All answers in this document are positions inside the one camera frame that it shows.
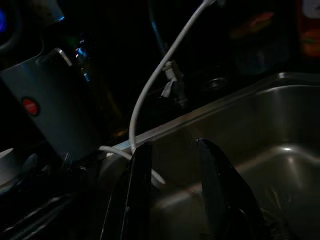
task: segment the red button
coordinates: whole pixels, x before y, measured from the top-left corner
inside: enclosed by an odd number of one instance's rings
[[[29,98],[24,99],[22,101],[22,105],[24,106],[25,110],[33,116],[37,115],[39,112],[38,104]]]

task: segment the metal surface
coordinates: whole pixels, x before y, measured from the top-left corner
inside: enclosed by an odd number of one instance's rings
[[[151,239],[211,239],[197,138],[226,153],[264,211],[300,239],[319,239],[319,103],[320,75],[280,73],[138,136],[139,144],[153,142],[152,168],[166,181],[151,193]],[[125,162],[109,156],[105,186]]]

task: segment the sink rim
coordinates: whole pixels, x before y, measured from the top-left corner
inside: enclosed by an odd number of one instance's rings
[[[217,99],[211,103],[208,103],[202,107],[199,107],[187,114],[179,116],[174,120],[171,120],[165,124],[157,126],[151,130],[148,130],[138,136],[136,136],[137,146],[149,142],[155,141],[165,135],[168,135],[178,129],[192,124],[199,119],[205,118],[209,114],[220,111],[232,105],[238,100],[244,100],[250,97],[254,97],[259,94],[263,94],[266,91],[271,91],[274,88],[285,86],[320,86],[319,82],[320,74],[317,73],[300,73],[300,72],[280,72],[266,78],[259,80],[258,82],[247,86],[241,90],[238,90],[225,97]],[[130,142],[126,140],[115,146],[116,149],[121,151],[130,151]],[[117,159],[114,153],[108,153],[106,159]],[[106,170],[105,163],[102,164],[100,174]]]

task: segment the black plastic object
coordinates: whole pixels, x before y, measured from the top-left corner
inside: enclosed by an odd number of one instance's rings
[[[149,239],[151,145],[138,147],[113,189],[102,230],[102,240]]]
[[[53,169],[29,157],[16,184],[0,195],[0,239],[68,239],[65,229],[80,222],[82,199],[97,179],[100,161],[92,158]]]
[[[269,240],[269,229],[246,181],[224,152],[197,140],[202,168],[202,195],[215,240]]]

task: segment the stainless steel sink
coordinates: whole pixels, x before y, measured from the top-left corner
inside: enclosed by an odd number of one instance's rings
[[[138,136],[153,142],[152,166],[166,181],[150,196],[151,239],[212,238],[199,137],[221,147],[264,211],[280,208],[301,239],[320,239],[320,75],[279,73]],[[110,155],[101,182],[111,185],[125,162]]]

